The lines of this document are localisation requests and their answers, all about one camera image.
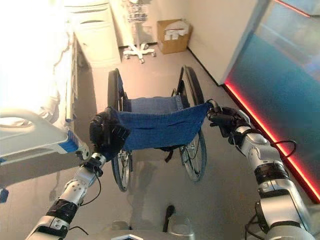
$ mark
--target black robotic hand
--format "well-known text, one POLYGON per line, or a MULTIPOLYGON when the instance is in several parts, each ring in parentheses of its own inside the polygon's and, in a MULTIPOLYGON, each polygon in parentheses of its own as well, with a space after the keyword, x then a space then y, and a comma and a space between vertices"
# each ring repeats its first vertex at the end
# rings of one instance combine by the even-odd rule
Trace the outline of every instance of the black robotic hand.
POLYGON ((240 126, 250 127, 249 118, 245 118, 239 111, 230 107, 220 107, 215 101, 209 100, 212 107, 207 112, 207 118, 212 122, 210 127, 219 126, 221 135, 224 138, 230 137, 240 126))
POLYGON ((107 161, 117 156, 129 134, 130 130, 120 124, 116 111, 111 107, 95 115, 90 123, 94 151, 104 155, 107 161))

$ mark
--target cardboard box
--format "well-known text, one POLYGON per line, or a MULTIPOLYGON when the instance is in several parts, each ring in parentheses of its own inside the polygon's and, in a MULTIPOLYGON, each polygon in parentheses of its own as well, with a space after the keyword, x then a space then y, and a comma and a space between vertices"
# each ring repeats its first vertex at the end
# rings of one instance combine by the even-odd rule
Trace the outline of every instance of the cardboard box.
POLYGON ((164 20, 157 22, 158 46, 163 54, 179 53, 187 49, 187 44, 192 32, 191 26, 189 26, 188 33, 183 36, 178 34, 178 32, 183 29, 174 29, 171 32, 168 32, 168 30, 166 30, 166 27, 169 24, 177 21, 181 21, 181 19, 164 20))

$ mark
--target red led strip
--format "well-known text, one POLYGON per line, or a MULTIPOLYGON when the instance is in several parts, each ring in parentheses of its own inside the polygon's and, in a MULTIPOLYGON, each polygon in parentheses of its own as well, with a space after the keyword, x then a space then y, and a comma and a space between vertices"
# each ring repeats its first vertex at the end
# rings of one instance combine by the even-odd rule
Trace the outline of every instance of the red led strip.
POLYGON ((301 14, 301 15, 307 17, 307 18, 310 18, 310 15, 309 15, 309 14, 307 14, 306 12, 304 12, 304 11, 302 11, 302 10, 300 10, 300 9, 298 9, 298 8, 296 8, 296 7, 288 4, 288 3, 285 3, 285 2, 283 2, 283 1, 281 1, 281 0, 274 0, 274 1, 275 1, 276 3, 278 3, 278 4, 281 4, 281 5, 285 6, 285 7, 288 8, 288 9, 291 9, 291 10, 295 11, 295 12, 298 13, 298 14, 301 14))
MULTIPOLYGON (((245 109, 251 114, 251 116, 254 118, 254 120, 261 126, 261 128, 265 131, 265 133, 272 139, 272 141, 277 142, 277 137, 275 137, 275 134, 271 133, 271 130, 266 127, 266 125, 259 119, 256 113, 253 112, 252 108, 249 107, 249 105, 246 103, 246 101, 237 93, 235 88, 230 83, 225 83, 225 86, 233 93, 233 95, 238 99, 238 101, 245 107, 245 109)), ((281 146, 278 145, 278 148, 281 150, 281 152, 284 155, 288 155, 289 153, 281 146)), ((313 184, 310 180, 306 177, 306 174, 301 170, 301 167, 297 165, 297 163, 293 160, 292 157, 287 158, 292 167, 297 171, 297 173, 301 176, 301 178, 304 180, 306 185, 310 188, 310 190, 313 192, 313 194, 316 197, 316 202, 320 203, 320 194, 315 189, 313 184)))

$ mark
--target wheelchair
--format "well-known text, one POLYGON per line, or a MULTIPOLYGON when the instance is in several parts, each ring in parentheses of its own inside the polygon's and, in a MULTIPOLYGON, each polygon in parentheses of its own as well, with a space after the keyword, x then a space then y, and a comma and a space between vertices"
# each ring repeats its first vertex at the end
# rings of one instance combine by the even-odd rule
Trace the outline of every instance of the wheelchair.
POLYGON ((169 152, 166 162, 172 157, 173 150, 179 149, 181 164, 190 179, 194 182, 202 179, 207 150, 201 126, 210 104, 204 101, 191 67, 184 65, 181 68, 177 88, 170 97, 129 99, 117 68, 108 74, 107 94, 108 107, 117 110, 119 122, 131 131, 120 153, 111 160, 115 182, 122 192, 128 189, 133 172, 132 151, 139 149, 169 152), (187 92, 192 96, 191 104, 187 92))

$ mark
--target white wall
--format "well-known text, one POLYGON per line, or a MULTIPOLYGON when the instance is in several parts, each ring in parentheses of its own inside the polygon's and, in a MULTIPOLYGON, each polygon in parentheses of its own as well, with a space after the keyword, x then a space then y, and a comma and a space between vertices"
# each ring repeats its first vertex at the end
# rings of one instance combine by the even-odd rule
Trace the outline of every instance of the white wall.
POLYGON ((193 33, 188 46, 218 84, 225 81, 243 46, 247 25, 261 5, 258 1, 190 1, 187 20, 193 33))
MULTIPOLYGON (((157 42, 157 21, 186 18, 190 1, 195 0, 143 0, 148 7, 148 21, 143 23, 143 29, 139 31, 140 40, 147 43, 157 42)), ((127 22, 126 1, 109 2, 118 46, 126 46, 133 39, 131 25, 127 22)))

